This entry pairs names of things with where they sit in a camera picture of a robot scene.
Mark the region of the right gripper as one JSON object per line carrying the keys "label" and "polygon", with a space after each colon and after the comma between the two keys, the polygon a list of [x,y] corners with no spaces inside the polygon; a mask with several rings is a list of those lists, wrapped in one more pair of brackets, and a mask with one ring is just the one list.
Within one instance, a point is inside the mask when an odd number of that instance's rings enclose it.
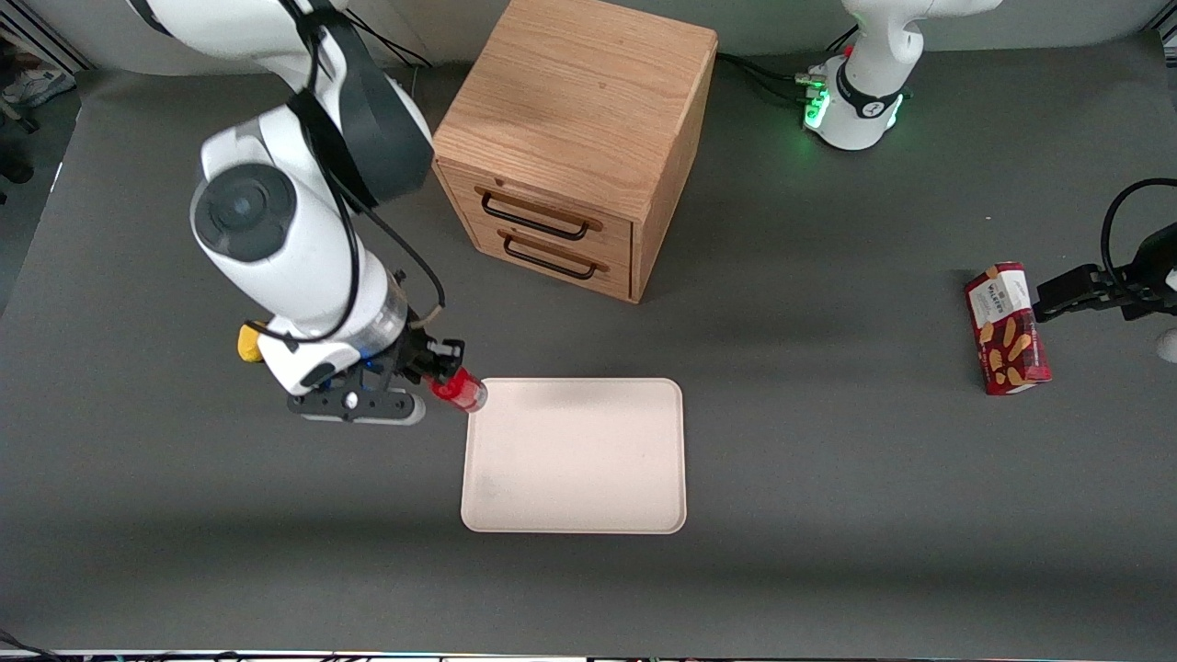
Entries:
{"label": "right gripper", "polygon": [[413,326],[344,327],[312,342],[293,326],[257,327],[257,359],[291,398],[406,393],[404,382],[432,388],[465,360],[461,339],[433,339]]}

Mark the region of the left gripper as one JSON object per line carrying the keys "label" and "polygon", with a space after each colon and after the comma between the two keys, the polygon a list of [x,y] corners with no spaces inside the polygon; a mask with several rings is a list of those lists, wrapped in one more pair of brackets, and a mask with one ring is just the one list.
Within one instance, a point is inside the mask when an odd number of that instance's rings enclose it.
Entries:
{"label": "left gripper", "polygon": [[1060,315],[1119,307],[1124,320],[1148,315],[1176,315],[1176,223],[1149,234],[1137,249],[1137,282],[1142,290],[1121,290],[1105,269],[1086,264],[1040,282],[1035,286],[1035,322],[1043,324]]}

